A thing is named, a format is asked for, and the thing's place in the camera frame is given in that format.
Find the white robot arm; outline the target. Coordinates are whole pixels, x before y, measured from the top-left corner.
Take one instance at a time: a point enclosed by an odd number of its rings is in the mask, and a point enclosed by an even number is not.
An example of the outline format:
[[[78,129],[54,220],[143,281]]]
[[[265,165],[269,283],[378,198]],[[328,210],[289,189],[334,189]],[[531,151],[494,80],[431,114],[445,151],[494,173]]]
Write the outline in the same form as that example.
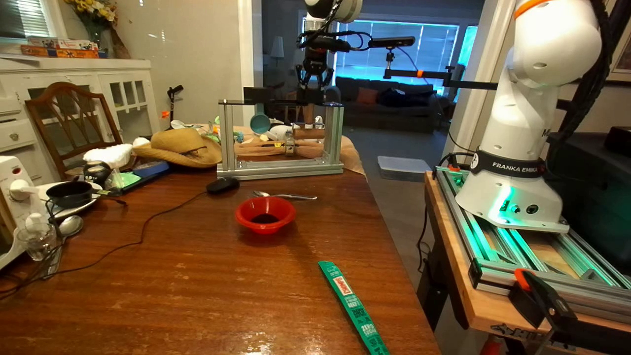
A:
[[[561,196],[543,181],[539,151],[557,88],[604,52],[599,0],[518,0],[490,116],[455,193],[460,208],[506,228],[567,232]]]

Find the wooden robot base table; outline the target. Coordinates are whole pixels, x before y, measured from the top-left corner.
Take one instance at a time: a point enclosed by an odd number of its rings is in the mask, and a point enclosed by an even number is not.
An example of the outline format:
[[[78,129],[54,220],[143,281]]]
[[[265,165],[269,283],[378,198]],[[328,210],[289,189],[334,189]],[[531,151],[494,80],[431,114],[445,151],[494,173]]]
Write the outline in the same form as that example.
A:
[[[559,346],[602,346],[626,352],[631,336],[631,281],[577,232],[529,232],[494,226],[455,202],[462,171],[437,167],[423,175],[433,246],[423,258],[417,295],[429,323],[445,299],[464,329],[508,338],[541,340],[549,325],[529,325],[510,303],[514,269],[526,267],[553,287],[587,323],[583,333],[557,331]]]

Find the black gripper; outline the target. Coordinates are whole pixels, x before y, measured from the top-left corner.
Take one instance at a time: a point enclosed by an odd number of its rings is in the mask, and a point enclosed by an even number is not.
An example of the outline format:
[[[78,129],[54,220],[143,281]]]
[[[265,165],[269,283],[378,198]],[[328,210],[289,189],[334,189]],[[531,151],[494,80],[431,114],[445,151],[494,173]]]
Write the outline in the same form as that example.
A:
[[[330,31],[328,23],[317,29],[305,29],[297,37],[297,47],[303,58],[297,64],[299,86],[326,86],[332,78],[328,56],[336,51],[348,51],[350,43],[344,41],[344,31]]]

